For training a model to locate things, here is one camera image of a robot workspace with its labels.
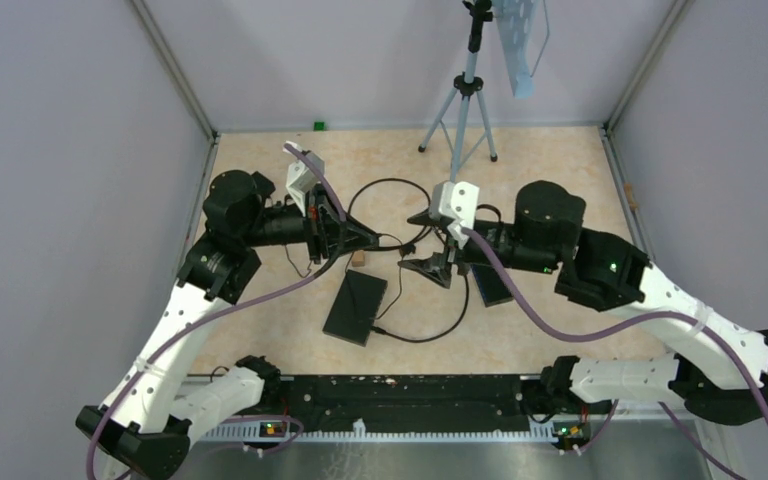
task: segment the white wall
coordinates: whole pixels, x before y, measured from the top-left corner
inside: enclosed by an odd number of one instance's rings
[[[660,266],[768,327],[768,2],[696,2],[617,139]],[[736,431],[768,478],[763,422]]]
[[[206,145],[125,1],[0,2],[0,480],[82,478],[75,416],[165,305]]]
[[[607,119],[672,3],[547,1],[552,38],[528,100],[513,99],[496,25],[485,26],[478,75],[494,124]],[[424,125],[466,64],[460,0],[148,3],[219,130]]]

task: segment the purple cable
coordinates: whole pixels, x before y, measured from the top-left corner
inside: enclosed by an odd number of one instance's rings
[[[690,431],[689,428],[687,428],[683,423],[681,423],[681,420],[678,419],[678,417],[675,416],[675,413],[673,413],[672,410],[670,410],[670,407],[666,406],[663,402],[658,402],[658,404],[661,406],[661,408],[664,409],[664,412],[667,414],[668,417],[670,417],[670,420],[673,421],[676,428],[687,438],[687,440],[690,441],[690,443],[693,444],[694,447],[696,447],[696,450],[699,450],[699,453],[702,454],[703,457],[705,457],[709,462],[713,463],[717,468],[723,471],[726,475],[730,476],[731,478],[734,478],[735,480],[746,480],[746,477],[742,477],[734,472],[734,470],[728,468],[727,466],[723,465],[722,462],[714,458],[713,455],[708,453],[705,450],[705,447],[702,446],[701,443],[699,443],[699,440],[693,437],[693,432]]]
[[[316,178],[325,188],[325,193],[328,195],[328,199],[331,200],[331,203],[334,204],[334,208],[337,210],[337,215],[340,218],[340,222],[345,222],[346,211],[343,210],[343,205],[340,203],[340,199],[337,198],[337,194],[334,193],[334,189],[331,188],[331,185],[328,183],[328,180],[325,179],[325,176],[323,175],[323,173],[318,168],[316,168],[316,166],[313,165],[313,163],[311,163],[310,160],[308,160],[304,155],[302,155],[301,152],[293,148],[292,145],[285,144],[284,147],[287,148],[287,150],[290,153],[298,157],[298,159],[301,160],[301,162],[304,163],[313,172],[313,174],[316,176]],[[166,342],[164,342],[163,345],[161,345],[154,353],[152,353],[146,360],[146,367],[154,364],[154,362],[156,362],[157,359],[160,358],[160,356],[163,355],[164,352],[166,352],[166,350],[169,350],[169,348],[172,345],[177,343],[178,340],[189,335],[193,330],[203,325],[206,325],[216,319],[224,317],[225,315],[228,315],[230,313],[238,312],[244,308],[251,307],[263,302],[267,302],[269,300],[278,298],[282,295],[288,294],[293,290],[297,290],[301,287],[304,287],[305,285],[307,285],[308,283],[311,283],[317,278],[319,278],[318,275],[316,274],[311,275],[288,287],[284,287],[280,290],[276,290],[272,293],[268,293],[266,295],[254,298],[252,300],[247,300],[238,305],[234,305],[224,310],[220,310],[218,312],[207,315],[206,317],[198,320],[197,322],[193,322],[193,324],[190,325],[189,327],[186,327],[180,332],[176,333],[175,335],[172,335],[172,337],[170,337],[169,340],[166,340]],[[107,422],[110,421],[110,417],[113,415],[116,409],[119,408],[119,405],[122,404],[122,401],[125,399],[125,396],[128,395],[128,393],[134,388],[137,382],[143,377],[144,371],[145,371],[144,369],[137,370],[136,373],[134,373],[134,376],[132,376],[131,379],[128,381],[128,383],[126,383],[125,386],[122,387],[122,390],[119,391],[119,394],[116,395],[116,398],[114,398],[113,402],[110,403],[110,406],[104,412],[104,415],[101,416],[101,420],[98,422],[98,425],[95,427],[95,431],[93,432],[92,438],[90,438],[90,445],[87,448],[87,456],[84,461],[84,467],[85,467],[84,469],[85,469],[85,473],[87,475],[88,480],[98,480],[95,476],[95,450],[96,448],[98,448],[98,441],[101,438],[101,432],[104,430],[104,427],[107,425]],[[116,480],[124,480],[124,478],[130,474],[131,474],[131,471],[128,470],[127,472],[117,477]]]
[[[595,340],[601,340],[605,337],[621,332],[639,323],[643,323],[648,320],[662,319],[662,318],[672,318],[675,320],[680,320],[691,326],[696,326],[696,324],[699,323],[698,320],[696,320],[695,318],[689,315],[685,315],[679,312],[664,311],[664,312],[650,312],[650,313],[637,315],[636,317],[623,320],[622,322],[614,326],[608,327],[604,330],[599,330],[598,332],[588,333],[584,335],[573,335],[573,334],[561,332],[559,330],[556,330],[554,327],[552,327],[548,323],[546,323],[546,321],[544,321],[540,317],[540,315],[531,307],[531,305],[528,304],[528,301],[525,299],[525,297],[522,296],[522,292],[520,292],[519,289],[516,287],[513,279],[505,270],[505,267],[502,265],[502,262],[499,261],[499,257],[496,256],[496,253],[493,251],[493,248],[490,247],[490,244],[487,243],[484,237],[482,237],[475,230],[472,230],[469,228],[464,228],[462,231],[472,241],[474,241],[476,245],[478,245],[478,247],[481,249],[482,252],[484,252],[484,255],[487,257],[487,260],[490,261],[490,264],[493,265],[493,269],[496,270],[496,274],[499,275],[499,278],[502,279],[502,283],[504,283],[505,286],[508,287],[508,290],[510,290],[511,294],[514,296],[514,300],[516,300],[517,304],[519,304],[520,308],[522,308],[522,311],[525,312],[528,318],[530,318],[531,321],[534,322],[535,325],[537,325],[537,328],[542,330],[547,335],[557,338],[558,340],[561,340],[564,342],[570,342],[570,343],[592,342]],[[752,393],[752,397],[755,399],[755,403],[758,404],[758,408],[761,410],[761,415],[764,417],[764,422],[766,422],[767,428],[768,428],[767,402],[766,400],[764,400],[764,396],[761,394],[761,390],[758,388],[757,385],[755,385],[755,381],[752,379],[752,375],[749,373],[749,370],[746,368],[746,365],[744,365],[743,361],[737,355],[737,352],[735,352],[734,349],[731,348],[731,346],[728,343],[726,343],[726,341],[723,340],[722,337],[720,337],[716,332],[714,332],[707,326],[702,327],[702,332],[705,333],[705,335],[707,335],[714,343],[716,343],[717,346],[719,346],[723,350],[723,352],[725,352],[726,355],[732,360],[732,362],[734,362],[734,366],[737,367],[737,370],[740,372],[740,375],[746,381],[746,385],[749,387],[749,391]]]
[[[614,400],[614,404],[611,405],[611,411],[608,412],[608,416],[605,417],[605,421],[602,423],[602,426],[599,427],[599,430],[596,432],[595,435],[590,437],[590,441],[582,445],[578,448],[578,451],[580,453],[584,453],[588,450],[590,450],[590,447],[593,446],[593,444],[596,442],[596,439],[599,438],[602,435],[602,432],[608,429],[608,424],[611,423],[611,419],[614,418],[614,414],[617,413],[617,405],[619,405],[619,400]]]

